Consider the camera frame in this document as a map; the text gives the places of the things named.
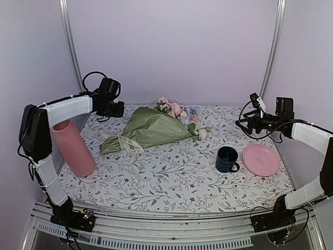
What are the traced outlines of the cream printed ribbon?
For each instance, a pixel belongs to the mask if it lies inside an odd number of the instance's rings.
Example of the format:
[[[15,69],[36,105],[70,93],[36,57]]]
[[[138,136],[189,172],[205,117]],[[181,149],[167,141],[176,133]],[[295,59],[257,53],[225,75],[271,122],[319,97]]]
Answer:
[[[139,173],[140,168],[134,165],[134,161],[137,156],[140,156],[144,153],[143,147],[129,138],[118,135],[114,132],[110,132],[107,130],[100,130],[99,134],[104,139],[117,139],[120,144],[120,149],[125,150],[127,154],[130,156],[129,170],[130,173],[138,180],[142,180],[143,176]]]

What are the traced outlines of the green paper bouquet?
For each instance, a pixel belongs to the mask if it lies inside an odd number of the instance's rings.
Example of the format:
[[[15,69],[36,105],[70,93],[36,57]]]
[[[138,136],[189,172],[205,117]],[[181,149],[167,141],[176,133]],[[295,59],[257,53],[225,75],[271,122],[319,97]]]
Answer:
[[[176,101],[161,97],[153,108],[136,109],[119,135],[136,141],[143,149],[188,138],[203,141],[211,128],[199,126],[198,118],[196,107],[183,107]],[[100,146],[102,155],[120,151],[125,150],[120,149],[117,139],[105,139]]]

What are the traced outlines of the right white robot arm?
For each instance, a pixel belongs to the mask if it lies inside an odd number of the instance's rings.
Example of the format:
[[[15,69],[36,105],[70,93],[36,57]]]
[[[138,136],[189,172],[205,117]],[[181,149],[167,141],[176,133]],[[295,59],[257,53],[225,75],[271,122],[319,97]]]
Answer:
[[[305,205],[316,204],[332,196],[332,132],[312,123],[294,118],[293,99],[288,97],[276,98],[275,115],[265,111],[265,105],[257,94],[250,95],[250,104],[254,110],[239,114],[235,124],[252,139],[252,131],[259,134],[262,130],[268,134],[258,139],[268,137],[273,132],[281,132],[285,137],[315,149],[325,157],[323,166],[315,180],[303,187],[280,196],[274,204],[269,216],[273,227],[280,227],[294,212]]]

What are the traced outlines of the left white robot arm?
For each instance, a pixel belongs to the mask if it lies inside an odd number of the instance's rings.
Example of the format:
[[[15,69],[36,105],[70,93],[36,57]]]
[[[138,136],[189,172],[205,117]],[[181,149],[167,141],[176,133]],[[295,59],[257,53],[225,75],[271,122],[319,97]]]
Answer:
[[[122,117],[124,103],[118,101],[121,84],[111,78],[103,78],[99,88],[77,95],[67,96],[41,105],[24,108],[17,153],[30,162],[30,174],[41,180],[41,188],[50,202],[62,206],[68,196],[61,186],[52,159],[50,129],[79,115],[95,113],[102,117]]]

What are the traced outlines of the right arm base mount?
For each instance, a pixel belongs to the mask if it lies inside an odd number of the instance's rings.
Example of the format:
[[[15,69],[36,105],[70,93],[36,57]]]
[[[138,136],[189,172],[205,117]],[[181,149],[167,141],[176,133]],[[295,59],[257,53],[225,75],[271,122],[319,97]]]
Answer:
[[[263,208],[268,212],[264,214],[252,215],[252,212],[257,208]],[[280,245],[286,243],[291,234],[291,230],[296,222],[294,214],[295,210],[287,210],[281,214],[280,212],[274,212],[273,210],[269,210],[262,206],[257,206],[250,212],[250,221],[255,233],[291,226],[291,229],[271,232],[267,235],[271,243]]]

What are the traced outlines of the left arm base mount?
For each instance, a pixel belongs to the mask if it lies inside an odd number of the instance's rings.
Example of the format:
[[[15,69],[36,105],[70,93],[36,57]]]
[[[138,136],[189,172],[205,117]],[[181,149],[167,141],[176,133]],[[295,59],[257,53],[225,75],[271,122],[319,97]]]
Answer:
[[[74,211],[72,204],[63,204],[52,208],[50,221],[54,224],[77,229],[85,232],[92,232],[96,217],[90,209],[84,208],[80,211]]]

